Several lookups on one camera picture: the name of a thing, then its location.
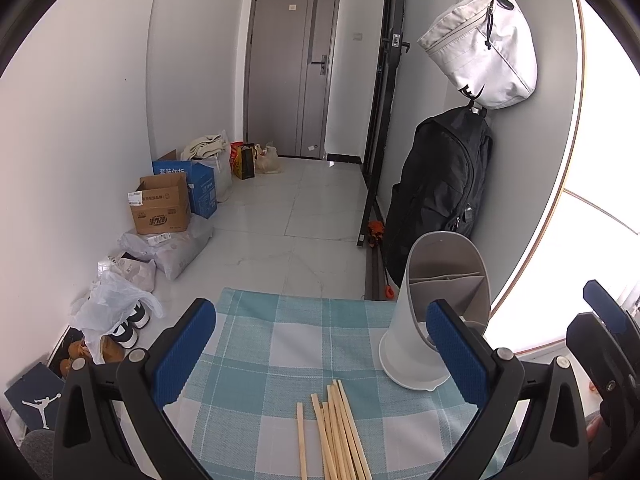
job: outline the tiled floor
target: tiled floor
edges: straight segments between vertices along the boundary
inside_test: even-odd
[[[138,346],[148,348],[195,298],[215,303],[227,286],[318,298],[364,295],[366,252],[356,246],[367,196],[360,168],[281,161],[281,174],[234,178],[231,197],[214,215],[216,230],[207,247],[174,282],[157,273],[154,295],[167,316],[152,318]],[[197,414],[192,411],[187,399],[165,408],[187,444]],[[158,478],[124,410],[122,427],[142,471]]]

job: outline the screw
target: screw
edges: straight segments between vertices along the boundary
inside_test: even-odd
[[[508,348],[498,348],[496,353],[503,361],[511,361],[513,359],[513,352]]]
[[[142,348],[136,348],[129,353],[129,361],[139,363],[145,358],[145,351]]]
[[[82,368],[84,368],[85,364],[86,364],[86,361],[84,360],[84,358],[79,357],[78,359],[74,359],[74,361],[71,363],[71,367],[74,370],[81,370]]]
[[[556,358],[556,363],[558,364],[559,367],[564,368],[565,370],[567,370],[567,368],[571,366],[569,359],[567,359],[564,356],[558,356]]]

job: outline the door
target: door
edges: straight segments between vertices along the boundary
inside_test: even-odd
[[[367,193],[360,235],[358,236],[359,246],[362,246],[366,239],[371,210],[376,203],[380,173],[385,156],[386,135],[391,120],[391,106],[396,88],[396,72],[400,63],[402,49],[409,50],[409,44],[402,42],[403,19],[404,0],[385,0],[376,85],[362,164],[362,174],[369,192]]]
[[[254,0],[245,139],[321,158],[338,0]]]

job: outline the jumpman logo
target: jumpman logo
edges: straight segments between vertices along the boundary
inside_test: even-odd
[[[32,408],[35,408],[36,410],[38,410],[40,412],[40,416],[42,417],[42,429],[43,430],[48,430],[50,428],[49,428],[49,426],[47,426],[47,417],[44,414],[44,410],[54,400],[59,399],[61,396],[62,396],[62,394],[57,394],[55,397],[53,397],[53,399],[51,399],[50,397],[45,397],[44,399],[34,400],[33,402],[36,402],[36,404],[31,404],[30,402],[27,402],[26,400],[23,400],[22,403],[24,405],[31,406]]]

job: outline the white container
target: white container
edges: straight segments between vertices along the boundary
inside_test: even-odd
[[[391,325],[380,341],[384,371],[410,390],[432,392],[450,377],[424,325],[435,300],[446,300],[468,326],[484,333],[491,305],[486,268],[475,245],[460,234],[427,233],[416,241]]]

